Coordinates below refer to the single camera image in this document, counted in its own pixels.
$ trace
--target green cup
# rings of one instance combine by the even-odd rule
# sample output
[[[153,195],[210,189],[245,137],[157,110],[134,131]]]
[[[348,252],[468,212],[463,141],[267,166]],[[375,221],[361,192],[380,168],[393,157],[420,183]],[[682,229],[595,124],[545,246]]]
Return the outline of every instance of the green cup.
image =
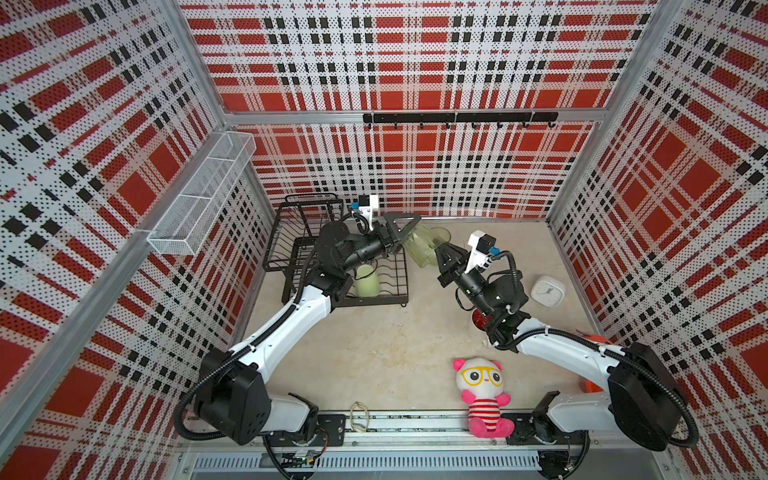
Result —
[[[416,264],[424,268],[427,265],[437,266],[435,249],[449,241],[451,241],[451,232],[445,228],[429,228],[419,222],[402,242],[402,245]]]
[[[379,296],[382,291],[381,283],[379,283],[379,276],[376,275],[376,271],[371,265],[361,265],[357,267],[355,275],[355,291],[357,296],[371,297]]]

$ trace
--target black dish rack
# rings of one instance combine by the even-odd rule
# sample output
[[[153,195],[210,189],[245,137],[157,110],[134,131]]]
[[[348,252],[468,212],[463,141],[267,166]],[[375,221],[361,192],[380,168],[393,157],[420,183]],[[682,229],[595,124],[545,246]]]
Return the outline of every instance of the black dish rack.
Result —
[[[283,272],[286,277],[281,300],[287,303],[296,291],[301,267],[317,240],[320,228],[344,216],[346,205],[336,194],[287,195],[277,208],[266,245],[263,268]],[[379,296],[359,297],[353,286],[337,306],[391,305],[408,303],[406,252],[400,250],[389,258],[374,262],[381,284]]]

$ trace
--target white wire mesh basket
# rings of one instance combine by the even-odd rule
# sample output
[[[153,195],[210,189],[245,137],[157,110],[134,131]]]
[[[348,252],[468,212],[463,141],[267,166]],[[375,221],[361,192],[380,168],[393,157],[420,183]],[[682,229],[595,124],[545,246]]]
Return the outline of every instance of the white wire mesh basket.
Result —
[[[255,150],[252,134],[222,134],[150,234],[152,247],[163,255],[197,255]]]

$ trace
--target pink plush feet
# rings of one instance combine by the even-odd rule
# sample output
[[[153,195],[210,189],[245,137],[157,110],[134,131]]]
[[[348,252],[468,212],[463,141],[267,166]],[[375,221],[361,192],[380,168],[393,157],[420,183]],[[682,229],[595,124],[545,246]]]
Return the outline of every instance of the pink plush feet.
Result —
[[[514,430],[515,424],[510,419],[499,419],[493,432],[488,431],[481,419],[469,419],[469,432],[479,439],[503,439],[509,437]]]

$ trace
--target yellow glasses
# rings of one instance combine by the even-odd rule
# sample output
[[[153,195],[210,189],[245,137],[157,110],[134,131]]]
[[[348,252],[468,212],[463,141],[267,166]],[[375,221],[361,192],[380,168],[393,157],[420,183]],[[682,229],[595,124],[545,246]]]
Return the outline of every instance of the yellow glasses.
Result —
[[[466,369],[462,372],[464,381],[471,386],[480,385],[483,380],[483,373],[488,373],[488,378],[495,386],[502,386],[502,374],[498,369],[494,369],[489,366],[476,366],[471,369]]]

